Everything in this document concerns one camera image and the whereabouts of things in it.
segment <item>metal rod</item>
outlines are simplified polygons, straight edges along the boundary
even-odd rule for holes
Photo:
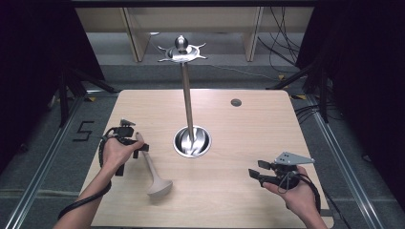
[[[188,78],[188,65],[187,63],[181,63],[182,73],[182,90],[184,93],[185,114],[187,115],[188,134],[190,135],[191,142],[194,142],[193,131],[193,113],[191,111],[191,96],[190,96],[190,81]]]
[[[9,222],[6,228],[18,229],[21,227],[26,215],[28,214],[33,201],[36,197],[36,194],[41,187],[45,176],[48,174],[52,163],[59,151],[59,148],[68,133],[71,123],[75,117],[75,114],[83,102],[83,97],[77,97],[75,102],[71,108],[71,115],[69,116],[68,120],[66,121],[65,125],[59,127],[53,142],[48,149],[48,152],[45,154],[44,158],[42,159],[41,164],[39,165],[38,169],[36,170],[35,175],[33,176],[29,186],[25,190],[23,197],[19,200],[17,206],[13,210],[11,217],[9,218]]]
[[[308,103],[310,105],[316,105],[316,99],[313,95],[307,95]],[[330,128],[328,123],[324,123],[322,116],[320,114],[315,114],[316,122],[318,123],[319,128],[322,131],[326,141],[328,142],[331,152],[336,160],[337,165],[342,171],[343,177],[350,190],[352,191],[353,197],[357,202],[357,205],[363,214],[363,217],[370,228],[382,229],[385,228],[382,220],[378,217],[378,214],[373,206],[373,203],[370,201],[366,191],[363,186],[360,184],[357,176],[354,173],[349,161],[346,159],[345,154],[343,153],[342,148],[340,148],[339,142],[333,134],[333,131]]]

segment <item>metal pole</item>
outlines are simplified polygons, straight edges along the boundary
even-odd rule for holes
[[[182,73],[182,89],[184,93],[185,113],[187,115],[188,134],[190,136],[191,144],[193,144],[194,125],[193,125],[193,114],[191,112],[190,81],[188,78],[187,62],[181,63],[181,73]]]

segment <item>hand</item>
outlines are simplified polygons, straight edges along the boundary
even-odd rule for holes
[[[298,167],[298,173],[308,175],[307,171]],[[271,193],[280,196],[289,210],[297,215],[308,228],[326,228],[325,222],[321,219],[315,204],[315,196],[309,186],[300,181],[298,185],[286,192],[286,190],[272,183],[263,183],[263,186]]]
[[[135,138],[137,142],[132,145],[123,145],[116,138],[109,138],[104,145],[103,168],[105,167],[116,171],[120,165],[129,159],[136,149],[141,148],[145,143],[142,135],[136,132]]]

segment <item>forearm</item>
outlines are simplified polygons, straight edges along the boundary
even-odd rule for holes
[[[103,167],[76,201],[88,198],[103,190],[115,173],[115,168]],[[90,228],[102,198],[86,203],[63,216],[54,228]]]

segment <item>black curtain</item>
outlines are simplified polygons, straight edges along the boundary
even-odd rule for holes
[[[0,1],[0,173],[47,111],[67,67],[104,78],[74,8]]]

